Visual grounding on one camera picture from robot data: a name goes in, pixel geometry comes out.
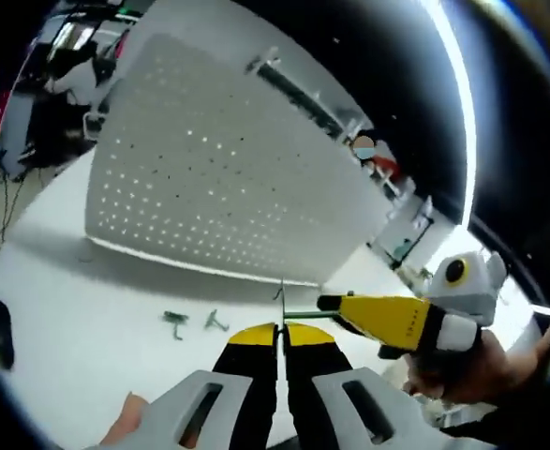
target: pegboard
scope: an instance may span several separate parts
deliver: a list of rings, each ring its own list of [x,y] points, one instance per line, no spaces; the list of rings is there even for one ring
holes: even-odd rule
[[[259,79],[156,35],[121,83],[87,195],[98,242],[321,284],[380,228],[386,211],[349,150]]]

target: black circle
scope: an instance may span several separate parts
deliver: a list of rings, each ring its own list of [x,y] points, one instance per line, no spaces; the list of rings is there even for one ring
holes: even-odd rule
[[[464,261],[453,260],[448,264],[447,269],[445,269],[445,279],[447,279],[450,283],[455,283],[464,275],[465,270],[466,265],[464,264]]]

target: green rod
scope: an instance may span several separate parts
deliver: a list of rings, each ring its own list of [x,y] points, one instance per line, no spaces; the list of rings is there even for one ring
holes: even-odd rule
[[[332,317],[338,314],[337,311],[298,311],[298,312],[289,312],[286,311],[283,314],[285,319],[331,319]]]

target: table surface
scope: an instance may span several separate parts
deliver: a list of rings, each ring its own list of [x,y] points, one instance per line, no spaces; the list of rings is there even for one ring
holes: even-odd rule
[[[97,443],[129,391],[155,400],[193,370],[210,369],[232,334],[278,322],[281,313],[272,300],[276,285],[148,262],[86,239],[93,156],[81,157],[38,195],[0,252],[0,300],[10,309],[15,349],[13,369],[1,375],[38,427],[66,449]],[[322,289],[411,295],[366,246]],[[319,292],[295,287],[286,294],[289,309],[299,310],[314,308]],[[230,325],[226,333],[204,330],[215,308]],[[161,320],[165,310],[189,316],[179,327],[182,341]],[[381,373],[389,365],[377,358],[377,342],[329,321],[306,323],[333,334],[354,367]],[[295,434],[284,382],[277,395],[269,445]]]

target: white wall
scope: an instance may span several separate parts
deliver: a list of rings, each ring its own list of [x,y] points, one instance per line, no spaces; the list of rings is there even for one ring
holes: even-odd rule
[[[389,221],[377,238],[376,243],[393,255],[394,250],[404,242],[404,239],[416,242],[422,231],[414,230],[411,221],[418,208],[423,204],[423,201],[423,199],[416,195],[412,196],[397,216]],[[432,219],[435,220],[435,223],[426,231],[423,239],[414,247],[404,261],[405,265],[413,269],[420,270],[423,268],[455,228],[455,224],[443,216],[437,209],[433,210]]]
[[[159,33],[179,38],[240,70],[276,46],[281,72],[307,93],[320,92],[321,104],[331,111],[353,109],[364,115],[333,75],[294,40],[229,0],[156,0],[133,28],[118,72],[126,74],[145,40]]]

